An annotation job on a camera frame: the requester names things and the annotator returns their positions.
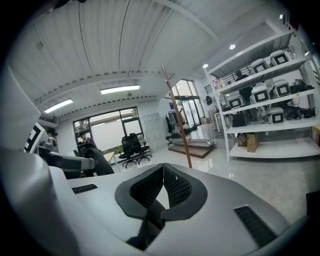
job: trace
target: black object on shelf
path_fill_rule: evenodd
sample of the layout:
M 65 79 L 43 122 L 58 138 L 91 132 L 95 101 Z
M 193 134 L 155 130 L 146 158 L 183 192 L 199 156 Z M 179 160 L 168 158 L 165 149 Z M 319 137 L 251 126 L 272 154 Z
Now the black object on shelf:
M 245 119 L 245 114 L 243 113 L 233 114 L 231 116 L 231 123 L 232 123 L 232 127 L 246 126 L 247 122 Z

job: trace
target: glossy white floor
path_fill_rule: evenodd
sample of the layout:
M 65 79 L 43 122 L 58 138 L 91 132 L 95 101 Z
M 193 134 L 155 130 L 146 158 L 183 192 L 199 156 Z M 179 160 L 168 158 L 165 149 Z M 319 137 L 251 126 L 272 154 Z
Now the glossy white floor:
M 231 179 L 281 212 L 292 224 L 306 215 L 306 193 L 320 190 L 320 162 L 318 158 L 296 159 L 245 159 L 226 160 L 224 139 L 217 139 L 217 149 L 204 159 L 191 157 L 192 168 L 212 175 Z M 164 148 L 144 159 L 139 165 L 131 163 L 127 169 L 145 165 L 171 163 L 188 167 L 184 154 Z M 169 208 L 168 196 L 163 189 L 158 200 Z

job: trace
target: doorway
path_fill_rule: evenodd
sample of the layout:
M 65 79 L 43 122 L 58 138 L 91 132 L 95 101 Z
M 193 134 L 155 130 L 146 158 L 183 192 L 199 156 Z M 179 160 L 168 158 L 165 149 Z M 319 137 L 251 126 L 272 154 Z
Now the doorway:
M 194 99 L 182 100 L 186 121 L 190 128 L 201 125 L 201 119 Z

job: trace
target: black mesh panel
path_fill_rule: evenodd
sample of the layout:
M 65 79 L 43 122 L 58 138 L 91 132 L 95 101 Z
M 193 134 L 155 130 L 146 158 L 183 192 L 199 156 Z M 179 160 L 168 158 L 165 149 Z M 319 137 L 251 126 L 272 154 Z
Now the black mesh panel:
M 156 200 L 163 186 L 163 179 L 162 170 L 155 171 L 133 184 L 130 189 L 130 195 L 148 209 Z
M 276 239 L 276 235 L 272 230 L 249 206 L 239 207 L 234 209 L 234 211 L 260 247 L 263 247 Z
M 168 193 L 170 208 L 181 204 L 192 192 L 192 186 L 189 181 L 167 168 L 164 168 L 163 185 Z

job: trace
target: white ceiling panel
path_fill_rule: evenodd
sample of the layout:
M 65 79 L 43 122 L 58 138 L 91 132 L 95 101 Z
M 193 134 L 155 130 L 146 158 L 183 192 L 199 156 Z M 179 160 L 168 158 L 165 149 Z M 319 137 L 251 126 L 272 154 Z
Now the white ceiling panel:
M 72 99 L 73 104 L 54 112 L 64 118 L 99 104 L 160 99 L 168 92 L 161 65 L 179 81 L 220 50 L 237 19 L 265 3 L 70 1 L 28 24 L 8 62 L 40 111 Z M 141 88 L 130 97 L 127 92 L 100 93 L 134 83 Z

